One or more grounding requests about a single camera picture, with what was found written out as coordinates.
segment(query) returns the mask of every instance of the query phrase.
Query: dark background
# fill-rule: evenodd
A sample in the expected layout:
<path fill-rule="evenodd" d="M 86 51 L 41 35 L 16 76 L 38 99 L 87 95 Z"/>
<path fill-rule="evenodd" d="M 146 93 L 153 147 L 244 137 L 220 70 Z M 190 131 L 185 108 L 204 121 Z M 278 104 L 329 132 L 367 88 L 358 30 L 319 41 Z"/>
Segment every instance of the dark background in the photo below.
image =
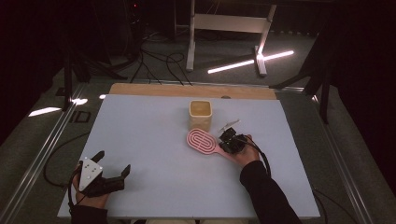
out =
<path fill-rule="evenodd" d="M 147 7 L 142 10 L 150 25 L 162 27 L 172 37 L 176 30 L 172 18 L 176 18 L 178 24 L 189 23 L 189 2 L 169 0 L 169 4 L 158 6 L 155 1 L 146 1 Z M 51 86 L 52 77 L 63 68 L 59 27 L 71 35 L 78 30 L 80 35 L 73 38 L 86 43 L 87 36 L 95 35 L 103 21 L 94 19 L 89 1 L 2 0 L 0 4 L 0 143 L 3 143 L 40 94 Z M 211 1 L 200 1 L 200 4 L 197 11 L 207 8 Z M 351 7 L 350 17 L 346 17 L 350 21 L 348 32 L 336 51 L 337 60 L 332 67 L 332 84 L 338 88 L 393 192 L 396 191 L 396 104 L 392 82 L 396 74 L 394 8 L 392 3 L 373 4 L 366 0 Z M 161 10 L 165 18 L 170 18 L 162 20 L 165 25 L 153 19 Z M 227 11 L 219 13 L 261 16 L 261 12 L 260 7 L 232 3 Z M 272 30 L 316 35 L 330 13 L 328 7 L 279 7 Z M 126 34 L 120 31 L 121 41 L 123 36 Z M 102 36 L 90 39 L 90 43 L 91 50 L 98 50 L 106 57 L 111 53 L 108 46 L 115 42 Z M 117 51 L 118 46 L 110 49 Z"/>

